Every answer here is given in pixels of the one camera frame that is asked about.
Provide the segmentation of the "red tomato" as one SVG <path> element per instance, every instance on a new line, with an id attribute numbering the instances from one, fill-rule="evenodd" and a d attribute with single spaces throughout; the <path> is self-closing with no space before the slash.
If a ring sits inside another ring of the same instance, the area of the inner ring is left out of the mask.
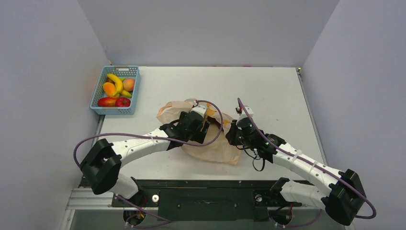
<path id="1" fill-rule="evenodd" d="M 115 106 L 116 107 L 129 107 L 131 105 L 131 100 L 126 97 L 119 97 L 115 101 Z"/>

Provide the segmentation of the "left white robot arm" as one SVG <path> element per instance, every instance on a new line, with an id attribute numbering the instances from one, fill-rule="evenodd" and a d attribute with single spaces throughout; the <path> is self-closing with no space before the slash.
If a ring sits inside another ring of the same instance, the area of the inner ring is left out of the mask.
<path id="1" fill-rule="evenodd" d="M 141 136 L 124 141 L 99 139 L 79 165 L 93 193 L 112 192 L 131 206 L 142 202 L 143 193 L 134 178 L 120 172 L 126 164 L 149 154 L 181 147 L 185 142 L 202 144 L 209 127 L 206 113 L 192 109 L 179 119 Z"/>

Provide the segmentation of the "red yellow mango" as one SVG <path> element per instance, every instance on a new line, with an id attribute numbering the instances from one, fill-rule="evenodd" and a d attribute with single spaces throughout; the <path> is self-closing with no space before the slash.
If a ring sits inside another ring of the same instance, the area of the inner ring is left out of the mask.
<path id="1" fill-rule="evenodd" d="M 99 107 L 116 107 L 117 98 L 103 97 L 97 101 Z"/>

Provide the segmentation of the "translucent orange plastic bag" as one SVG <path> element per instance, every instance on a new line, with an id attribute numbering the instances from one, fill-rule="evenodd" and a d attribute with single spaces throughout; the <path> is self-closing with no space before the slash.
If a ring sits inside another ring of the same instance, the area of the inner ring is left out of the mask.
<path id="1" fill-rule="evenodd" d="M 160 108 L 157 114 L 157 119 L 162 124 L 167 124 L 180 117 L 181 112 L 189 112 L 192 109 L 195 99 L 187 99 L 185 101 L 171 101 L 166 103 Z M 218 134 L 220 128 L 220 115 L 223 117 L 222 133 L 210 145 L 204 147 L 196 147 L 190 145 L 183 145 L 181 149 L 190 156 L 202 160 L 218 163 L 227 163 L 236 165 L 241 155 L 241 151 L 235 146 L 228 143 L 226 134 L 231 128 L 233 118 L 223 112 L 219 113 L 218 110 L 211 104 L 205 103 L 207 106 L 207 121 L 211 124 L 204 139 L 204 143 L 211 141 Z"/>

